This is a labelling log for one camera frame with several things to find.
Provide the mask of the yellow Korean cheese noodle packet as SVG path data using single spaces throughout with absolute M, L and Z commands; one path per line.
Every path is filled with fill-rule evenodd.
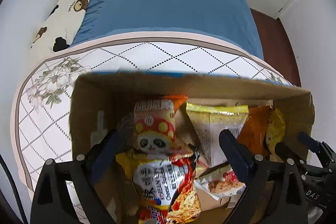
M 201 213 L 194 184 L 197 159 L 198 152 L 189 146 L 171 155 L 147 155 L 134 149 L 116 155 L 140 205 L 158 209 L 166 223 L 188 223 Z

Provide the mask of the orange panda snack packet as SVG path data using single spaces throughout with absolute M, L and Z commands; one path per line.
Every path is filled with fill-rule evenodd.
M 147 155 L 182 153 L 185 145 L 176 135 L 175 114 L 187 98 L 169 95 L 136 102 L 133 111 L 135 149 Z

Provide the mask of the white cake snack packet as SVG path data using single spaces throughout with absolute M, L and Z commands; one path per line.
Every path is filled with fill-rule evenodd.
M 230 165 L 201 175 L 194 183 L 197 188 L 207 192 L 215 200 L 234 196 L 245 189 L 245 184 L 238 180 Z

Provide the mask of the yellow white triangular snack packet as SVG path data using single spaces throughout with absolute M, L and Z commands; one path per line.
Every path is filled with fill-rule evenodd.
M 186 113 L 201 143 L 203 157 L 212 168 L 227 161 L 219 145 L 219 134 L 228 129 L 237 138 L 248 119 L 249 107 L 204 106 L 188 102 Z

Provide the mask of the white floral quilted bedspread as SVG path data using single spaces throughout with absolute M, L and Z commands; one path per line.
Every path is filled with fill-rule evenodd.
M 307 223 L 292 158 L 256 142 L 310 133 L 311 93 L 224 40 L 106 36 L 35 65 L 11 137 L 31 223 Z

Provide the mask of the cardboard box with blue print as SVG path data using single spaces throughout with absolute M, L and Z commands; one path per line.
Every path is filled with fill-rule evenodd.
M 313 98 L 308 90 L 219 75 L 150 72 L 88 73 L 78 77 L 70 110 L 73 158 L 89 152 L 91 135 L 98 125 L 98 111 L 104 111 L 103 125 L 110 131 L 133 112 L 137 101 L 175 94 L 188 96 L 187 102 L 209 106 L 237 103 L 254 107 L 272 102 L 284 116 L 283 141 L 306 159 L 308 150 L 299 143 L 297 135 L 301 131 L 311 135 L 315 120 Z M 199 147 L 201 143 L 186 113 L 186 103 L 177 110 L 176 121 L 177 137 Z M 137 223 L 135 216 L 127 215 L 127 210 L 137 203 L 138 197 L 132 188 L 126 190 L 127 197 L 122 196 L 126 183 L 121 180 L 126 178 L 121 171 L 121 167 L 112 165 L 94 189 L 105 207 L 114 200 L 117 223 Z M 191 223 L 223 223 L 232 209 L 218 207 L 209 195 L 200 194 L 202 213 Z

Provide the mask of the blue bed sheet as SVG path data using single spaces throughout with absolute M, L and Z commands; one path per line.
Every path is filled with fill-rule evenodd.
M 246 0 L 90 0 L 74 43 L 136 31 L 195 32 L 263 57 Z

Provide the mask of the bear print long pillow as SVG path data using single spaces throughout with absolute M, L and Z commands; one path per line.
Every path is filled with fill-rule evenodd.
M 30 47 L 33 60 L 69 48 L 84 20 L 90 0 L 58 0 Z

